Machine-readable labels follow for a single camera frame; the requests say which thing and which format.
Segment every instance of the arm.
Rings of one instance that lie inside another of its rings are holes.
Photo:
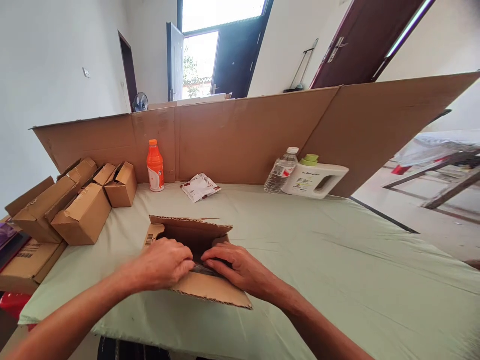
[[[42,321],[8,360],[67,360],[93,326],[130,295],[168,289],[194,268],[190,249],[163,238],[137,259],[82,292]]]
[[[215,258],[228,261],[232,268]],[[317,359],[372,360],[297,290],[276,277],[243,247],[219,243],[201,259],[238,288],[280,308]]]

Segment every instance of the wall switch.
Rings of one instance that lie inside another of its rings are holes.
[[[90,72],[84,67],[82,67],[82,69],[83,69],[83,74],[85,75],[85,77],[91,79],[92,76],[90,75]]]

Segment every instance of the red object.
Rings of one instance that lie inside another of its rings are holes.
[[[20,313],[31,298],[31,295],[6,292],[0,299],[0,309],[5,310],[5,312],[18,321],[20,320]],[[37,325],[28,325],[28,331],[32,331],[35,326]]]
[[[411,166],[401,167],[400,165],[398,165],[395,169],[393,169],[393,171],[391,173],[395,174],[395,175],[403,175],[408,170],[410,170],[410,168],[411,168]]]
[[[146,166],[148,168],[148,177],[150,180],[150,190],[155,193],[161,192],[165,188],[164,179],[164,158],[160,154],[157,140],[153,139],[149,142],[148,157],[146,158]]]

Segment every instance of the green cap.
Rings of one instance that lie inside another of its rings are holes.
[[[319,156],[315,154],[307,154],[302,160],[300,160],[300,164],[306,166],[315,166],[319,163]]]

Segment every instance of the door handle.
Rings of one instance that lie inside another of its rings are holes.
[[[341,36],[341,37],[338,38],[338,41],[336,42],[336,45],[333,48],[333,51],[331,52],[331,55],[328,58],[327,63],[330,64],[335,59],[335,55],[337,55],[337,52],[339,51],[339,49],[344,48],[348,45],[348,43],[345,43],[345,44],[343,43],[344,40],[345,40],[344,36]]]

